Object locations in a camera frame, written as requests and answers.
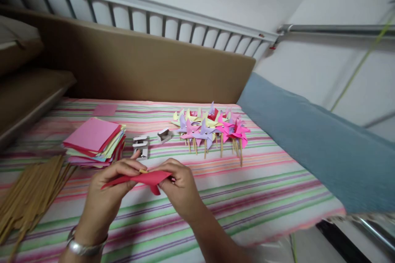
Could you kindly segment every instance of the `brown board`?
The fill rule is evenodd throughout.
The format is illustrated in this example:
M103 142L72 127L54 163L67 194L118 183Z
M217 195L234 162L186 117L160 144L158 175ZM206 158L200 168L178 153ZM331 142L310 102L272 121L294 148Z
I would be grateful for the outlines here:
M0 14L38 28L40 67L69 70L71 97L236 103L255 59L96 23L14 9Z

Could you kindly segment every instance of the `green string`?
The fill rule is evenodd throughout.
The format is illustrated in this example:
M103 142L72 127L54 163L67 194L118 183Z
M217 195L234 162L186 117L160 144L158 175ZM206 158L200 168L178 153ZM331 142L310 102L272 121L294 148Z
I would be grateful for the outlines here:
M333 105L333 107L331 108L331 112L333 112L333 110L336 108L337 104L339 103L339 101L342 99L342 97L344 96L344 94L346 93L346 91L348 90L349 86L351 85L351 83L353 82L355 76L358 74L359 70L361 69L362 65L365 63L367 57L370 55L370 53L376 48L377 44L379 44L379 42L381 41L382 37L385 35L385 33L388 31L391 23L392 23L392 19L395 16L395 10L394 12L391 14L390 18L388 19L388 22L386 23L386 25L384 26L384 28L381 30L380 34L376 37L376 40L373 42L373 44L370 46L369 50L365 53L365 55L363 56L363 58L361 59L361 61L359 62L358 66L356 67L356 69L354 70L353 75L351 76L351 78L348 80L346 87L343 89L341 95L337 98L335 104Z
M295 243L295 234L291 234L291 244L292 244L292 256L293 256L293 261L294 263L297 263L297 257L296 257L296 243Z

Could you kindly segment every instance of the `person's right hand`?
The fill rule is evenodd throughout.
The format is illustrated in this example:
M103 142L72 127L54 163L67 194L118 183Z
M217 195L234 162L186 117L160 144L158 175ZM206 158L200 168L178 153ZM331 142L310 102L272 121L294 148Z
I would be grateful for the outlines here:
M193 223L202 217L207 207L199 196L191 169L178 160L169 158L151 171L166 171L172 173L174 183L164 179L159 187L166 193L174 209L187 222Z

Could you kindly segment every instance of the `stack of colored paper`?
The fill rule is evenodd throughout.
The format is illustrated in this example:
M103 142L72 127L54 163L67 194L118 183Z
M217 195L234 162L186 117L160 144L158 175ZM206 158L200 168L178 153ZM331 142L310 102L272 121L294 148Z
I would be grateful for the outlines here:
M90 118L73 132L63 145L73 165L103 167L122 158L125 126Z

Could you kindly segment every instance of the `striped bed sheet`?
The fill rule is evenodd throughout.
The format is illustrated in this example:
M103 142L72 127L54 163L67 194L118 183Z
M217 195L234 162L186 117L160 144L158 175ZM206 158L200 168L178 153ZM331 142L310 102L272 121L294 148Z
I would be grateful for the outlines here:
M169 127L175 111L209 104L157 103L63 98L31 130L0 155L0 196L17 179L25 166L64 153L62 141L92 117L97 104L117 104L112 117L100 117L126 125L124 157L132 155L132 138L150 136L149 159L154 167L173 157L194 174L204 203L225 231L240 245L251 246L275 240L300 228L308 228L322 218L345 215L342 203L311 173L306 171L238 105L216 104L219 110L232 107L246 126L248 144L243 149L243 167L231 142L220 149L213 146L204 159L204 146L196 155L179 136L159 145L156 134ZM78 223L93 169L78 169L50 207L36 229L21 244L16 262L57 262L66 246L66 237ZM6 262L17 235L0 247L0 262ZM175 212L166 195L151 193L138 184L123 199L111 224L103 251L104 262L202 262L204 261L191 228Z

